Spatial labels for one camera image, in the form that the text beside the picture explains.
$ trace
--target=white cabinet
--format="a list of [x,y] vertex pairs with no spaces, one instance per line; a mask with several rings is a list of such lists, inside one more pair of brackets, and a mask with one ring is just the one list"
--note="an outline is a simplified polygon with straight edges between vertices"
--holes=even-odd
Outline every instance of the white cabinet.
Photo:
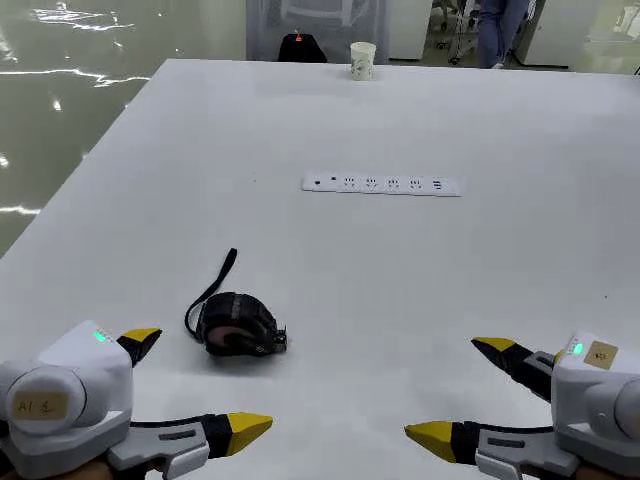
[[389,2],[389,58],[420,60],[427,38],[432,0]]
[[571,67],[589,38],[602,0],[538,0],[516,58],[525,65]]

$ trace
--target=tape measure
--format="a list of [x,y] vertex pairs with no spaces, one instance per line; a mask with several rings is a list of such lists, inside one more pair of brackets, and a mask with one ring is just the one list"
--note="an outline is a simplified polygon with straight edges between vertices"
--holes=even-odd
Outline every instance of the tape measure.
[[187,309],[185,327],[211,355],[262,357],[282,353],[287,349],[286,329],[278,329],[276,319],[260,300],[235,292],[215,294],[237,255],[232,248],[218,278]]

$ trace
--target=label sticker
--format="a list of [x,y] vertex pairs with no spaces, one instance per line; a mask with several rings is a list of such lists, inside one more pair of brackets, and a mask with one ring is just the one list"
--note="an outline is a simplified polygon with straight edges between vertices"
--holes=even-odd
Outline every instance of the label sticker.
[[62,392],[17,392],[11,404],[13,420],[62,420],[69,395]]
[[602,343],[596,340],[591,344],[587,356],[584,357],[584,363],[603,370],[609,370],[617,353],[618,347],[615,345],[609,345],[608,343]]

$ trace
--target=black wrist strap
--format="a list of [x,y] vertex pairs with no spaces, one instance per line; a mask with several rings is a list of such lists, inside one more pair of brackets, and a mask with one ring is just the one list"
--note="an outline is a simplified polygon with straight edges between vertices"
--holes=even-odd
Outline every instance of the black wrist strap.
[[216,293],[218,288],[220,288],[220,285],[222,284],[222,282],[224,282],[224,279],[226,278],[226,276],[231,271],[231,268],[233,267],[233,264],[235,263],[237,256],[238,256],[238,250],[236,250],[235,248],[232,248],[231,250],[229,250],[229,253],[227,254],[227,258],[224,260],[224,263],[222,264],[222,268],[220,269],[220,273],[218,274],[218,278],[216,278],[215,281],[209,286],[209,288],[207,288],[204,291],[204,293],[200,295],[191,304],[191,306],[187,309],[187,313],[184,316],[184,326],[187,327],[187,330],[189,331],[191,336],[196,340],[198,340],[200,343],[202,343],[202,339],[198,336],[196,331],[191,327],[191,323],[189,322],[189,316],[191,315],[191,311],[197,305],[204,302],[207,298],[209,298],[214,293]]

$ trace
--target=person's leg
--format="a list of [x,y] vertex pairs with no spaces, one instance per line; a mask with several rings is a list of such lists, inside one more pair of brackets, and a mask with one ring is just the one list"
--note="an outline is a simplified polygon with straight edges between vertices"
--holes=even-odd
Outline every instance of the person's leg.
[[480,68],[502,62],[504,47],[501,20],[505,0],[482,0],[478,15],[478,60]]
[[513,47],[513,41],[518,33],[518,27],[529,11],[529,0],[507,0],[502,15],[502,40],[504,55]]

